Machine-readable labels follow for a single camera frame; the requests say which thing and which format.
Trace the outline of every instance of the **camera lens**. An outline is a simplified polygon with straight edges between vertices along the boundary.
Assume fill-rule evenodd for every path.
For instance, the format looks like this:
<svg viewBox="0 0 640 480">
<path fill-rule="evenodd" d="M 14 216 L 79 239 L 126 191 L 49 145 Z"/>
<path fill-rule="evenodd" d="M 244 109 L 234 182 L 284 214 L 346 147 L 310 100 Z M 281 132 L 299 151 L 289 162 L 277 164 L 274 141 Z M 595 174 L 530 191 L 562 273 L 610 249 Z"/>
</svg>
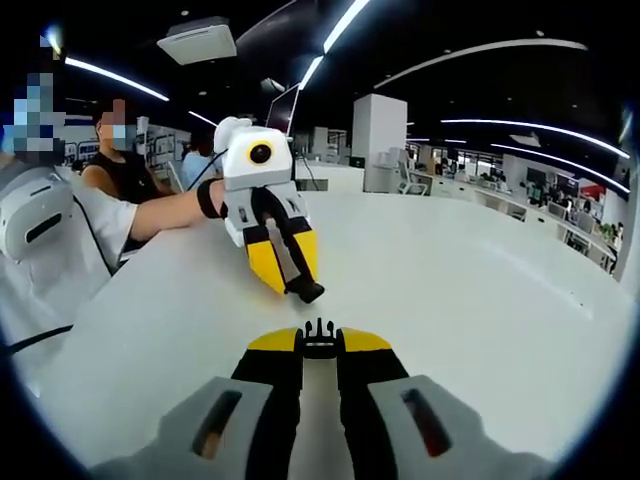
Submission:
<svg viewBox="0 0 640 480">
<path fill-rule="evenodd" d="M 265 163 L 271 158 L 271 149 L 267 145 L 256 145 L 249 154 L 254 163 Z"/>
</svg>

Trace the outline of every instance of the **black wrist strap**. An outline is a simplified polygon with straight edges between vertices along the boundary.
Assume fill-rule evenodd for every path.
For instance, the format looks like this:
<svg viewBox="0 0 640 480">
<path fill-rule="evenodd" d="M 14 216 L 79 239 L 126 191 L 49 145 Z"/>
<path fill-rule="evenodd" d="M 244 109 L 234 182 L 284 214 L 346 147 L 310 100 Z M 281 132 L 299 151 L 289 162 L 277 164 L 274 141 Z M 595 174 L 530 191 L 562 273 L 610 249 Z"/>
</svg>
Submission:
<svg viewBox="0 0 640 480">
<path fill-rule="evenodd" d="M 196 190 L 196 195 L 198 196 L 198 204 L 200 204 L 200 210 L 202 210 L 202 213 L 204 213 L 205 217 L 207 218 L 227 218 L 226 204 L 222 204 L 220 213 L 218 213 L 216 207 L 213 206 L 213 201 L 211 200 L 211 184 L 213 182 L 213 179 L 205 180 L 200 184 L 198 190 Z"/>
</svg>

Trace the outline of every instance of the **white vr headset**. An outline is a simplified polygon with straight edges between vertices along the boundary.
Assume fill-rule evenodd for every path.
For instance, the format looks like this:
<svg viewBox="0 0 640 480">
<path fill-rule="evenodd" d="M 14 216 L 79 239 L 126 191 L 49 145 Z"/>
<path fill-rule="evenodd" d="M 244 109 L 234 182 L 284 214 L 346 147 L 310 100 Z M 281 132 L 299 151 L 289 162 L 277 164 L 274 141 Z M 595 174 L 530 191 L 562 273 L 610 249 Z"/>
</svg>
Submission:
<svg viewBox="0 0 640 480">
<path fill-rule="evenodd" d="M 63 231 L 72 207 L 71 186 L 53 168 L 12 161 L 0 170 L 0 252 L 25 259 Z"/>
</svg>

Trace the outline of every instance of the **black tank top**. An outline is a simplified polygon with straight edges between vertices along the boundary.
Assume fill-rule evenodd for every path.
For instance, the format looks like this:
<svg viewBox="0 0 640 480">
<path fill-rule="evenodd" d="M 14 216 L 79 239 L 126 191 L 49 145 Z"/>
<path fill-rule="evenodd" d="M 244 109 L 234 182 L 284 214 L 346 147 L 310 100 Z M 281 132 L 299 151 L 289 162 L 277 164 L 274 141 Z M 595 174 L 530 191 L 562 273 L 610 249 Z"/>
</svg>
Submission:
<svg viewBox="0 0 640 480">
<path fill-rule="evenodd" d="M 145 168 L 144 157 L 133 152 L 118 152 L 124 163 L 116 163 L 98 152 L 88 165 L 103 168 L 111 177 L 121 200 L 140 204 L 161 196 L 149 171 Z"/>
</svg>

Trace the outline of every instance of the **black ceiling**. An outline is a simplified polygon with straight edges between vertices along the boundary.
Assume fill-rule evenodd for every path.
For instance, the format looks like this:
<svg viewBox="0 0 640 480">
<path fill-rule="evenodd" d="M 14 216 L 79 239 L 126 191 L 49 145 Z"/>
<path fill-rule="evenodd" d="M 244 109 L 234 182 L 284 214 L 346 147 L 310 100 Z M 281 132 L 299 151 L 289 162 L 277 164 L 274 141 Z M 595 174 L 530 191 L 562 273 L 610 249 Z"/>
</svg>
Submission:
<svg viewBox="0 0 640 480">
<path fill-rule="evenodd" d="M 144 8 L 93 4 L 87 9 L 40 13 L 39 28 L 62 27 L 68 54 L 129 77 L 171 101 L 147 96 L 109 79 L 68 68 L 66 96 L 101 100 L 130 98 L 153 123 L 188 128 L 196 111 L 218 122 L 253 113 L 264 120 L 276 93 L 260 81 L 284 86 L 300 81 L 311 60 L 352 0 L 182 2 Z M 188 16 L 181 11 L 188 10 Z M 229 19 L 238 57 L 179 66 L 156 41 L 169 27 L 206 16 Z M 631 62 L 630 20 L 613 6 L 584 2 L 371 0 L 334 45 L 301 93 L 294 130 L 314 125 L 350 129 L 353 102 L 371 92 L 406 100 L 410 136 L 463 138 L 469 146 L 514 144 L 508 134 L 529 130 L 497 126 L 442 125 L 443 118 L 493 118 L 544 123 L 617 144 L 622 110 L 637 92 Z M 540 37 L 536 32 L 543 32 Z M 514 47 L 466 55 L 427 67 L 384 87 L 390 75 L 445 50 L 523 38 L 579 42 L 581 51 L 560 47 Z M 206 91 L 206 96 L 198 92 Z M 562 135 L 536 132 L 546 153 L 611 175 L 617 155 Z"/>
</svg>

